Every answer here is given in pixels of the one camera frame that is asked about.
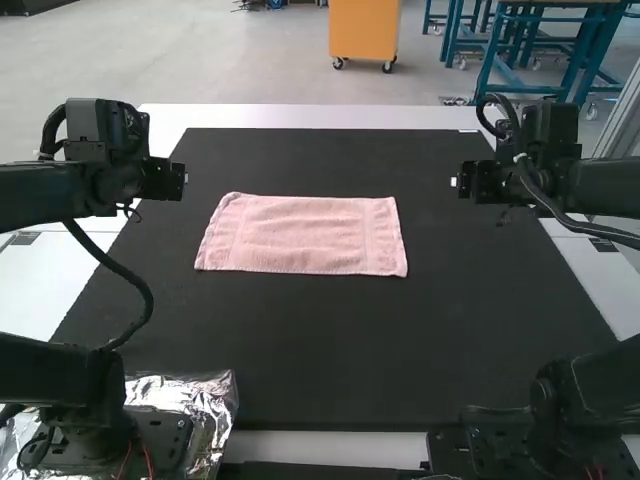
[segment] orange cabinet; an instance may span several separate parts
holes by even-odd
[[[401,12],[402,0],[330,0],[329,55],[334,67],[344,65],[345,59],[365,58],[391,69]]]

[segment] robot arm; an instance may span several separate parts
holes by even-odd
[[[508,119],[489,124],[482,112],[489,101],[500,104]],[[581,159],[578,113],[576,105],[545,101],[525,107],[519,122],[510,102],[491,94],[479,102],[477,114],[497,137],[495,158],[464,162],[452,184],[460,198],[478,204],[535,205],[539,215],[552,215],[571,231],[640,249],[640,237],[633,233],[566,215],[640,218],[640,157]],[[493,453],[486,450],[490,453],[483,460],[472,455],[474,466],[489,461],[500,470],[518,464],[532,478],[583,476],[584,469],[589,473],[594,465],[600,471],[622,468],[618,464],[627,455],[616,453],[625,448],[619,446],[620,434],[640,433],[640,388],[632,380],[638,375],[640,334],[603,352],[549,362],[531,384],[530,407],[515,409],[530,415],[531,425]],[[501,431],[519,431],[505,420],[504,411],[466,407],[463,414],[461,418],[471,418],[466,426],[488,422]],[[470,428],[475,432],[471,444],[496,445],[485,433],[491,428]]]
[[[68,138],[56,142],[65,119]],[[148,135],[149,116],[131,105],[69,99],[44,125],[38,161],[0,166],[0,232],[62,222],[100,263],[135,286],[145,303],[140,320],[95,350],[0,333],[1,363],[6,367],[0,403],[7,404],[0,412],[0,428],[27,406],[40,409],[43,424],[19,455],[18,466],[25,470],[41,463],[72,472],[103,468],[148,423],[144,412],[123,409],[124,366],[115,349],[150,319],[151,290],[102,252],[75,222],[114,216],[119,209],[127,210],[134,198],[181,200],[185,166],[150,156]],[[54,160],[61,149],[64,160]],[[58,453],[53,457],[52,444]]]
[[[67,119],[68,139],[55,142]],[[113,216],[134,198],[182,198],[182,164],[149,155],[149,116],[131,105],[69,99],[43,129],[38,161],[0,166],[0,232],[89,216]],[[64,148],[64,161],[54,161]]]

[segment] towel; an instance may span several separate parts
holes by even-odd
[[[389,198],[225,195],[196,270],[407,276],[398,210]]]

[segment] black mat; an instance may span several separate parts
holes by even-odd
[[[334,467],[290,463],[245,462],[222,465],[218,480],[413,480],[415,475],[388,468]]]
[[[423,430],[463,404],[528,403],[550,359],[615,338],[538,221],[458,200],[477,133],[189,130],[181,203],[143,202],[111,253],[147,279],[157,308],[122,349],[130,371],[232,368],[241,428]],[[196,272],[214,208],[230,192],[398,202],[409,276]],[[99,268],[55,340],[100,345],[141,302]]]

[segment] concrete floor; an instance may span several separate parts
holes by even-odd
[[[0,17],[2,160],[29,159],[47,114],[70,96],[134,105],[437,105],[440,95],[472,95],[479,63],[445,69],[442,38],[421,35],[423,8],[424,0],[405,0],[393,75],[368,62],[334,71],[326,8],[230,13],[230,0],[80,0],[30,18]],[[627,72],[640,53],[640,35],[629,28],[612,48]],[[545,62],[525,75],[560,78],[562,66]],[[587,143],[604,118],[583,128]]]

